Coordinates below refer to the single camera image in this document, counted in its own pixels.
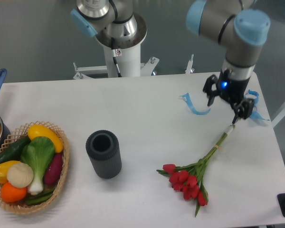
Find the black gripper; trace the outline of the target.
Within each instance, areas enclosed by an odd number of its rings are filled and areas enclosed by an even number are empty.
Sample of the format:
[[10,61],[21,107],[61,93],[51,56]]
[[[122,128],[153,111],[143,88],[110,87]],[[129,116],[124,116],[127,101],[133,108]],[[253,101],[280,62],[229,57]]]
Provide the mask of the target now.
[[250,77],[238,78],[234,77],[234,72],[227,68],[221,70],[219,78],[212,74],[206,79],[202,91],[206,93],[208,98],[207,106],[211,106],[216,96],[231,105],[235,116],[232,124],[239,119],[247,119],[251,116],[255,101],[252,98],[244,98],[244,91],[248,85]]

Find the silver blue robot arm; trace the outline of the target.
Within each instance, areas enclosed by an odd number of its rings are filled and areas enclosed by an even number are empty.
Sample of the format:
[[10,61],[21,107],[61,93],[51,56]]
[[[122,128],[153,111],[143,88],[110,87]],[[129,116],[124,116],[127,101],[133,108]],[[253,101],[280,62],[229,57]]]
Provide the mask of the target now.
[[[266,42],[269,17],[251,9],[252,0],[197,0],[188,10],[186,27],[226,48],[219,76],[203,87],[212,105],[215,97],[230,104],[234,121],[252,115],[255,102],[244,92]],[[78,0],[71,11],[77,28],[103,46],[109,77],[141,74],[141,48],[147,34],[131,0]]]

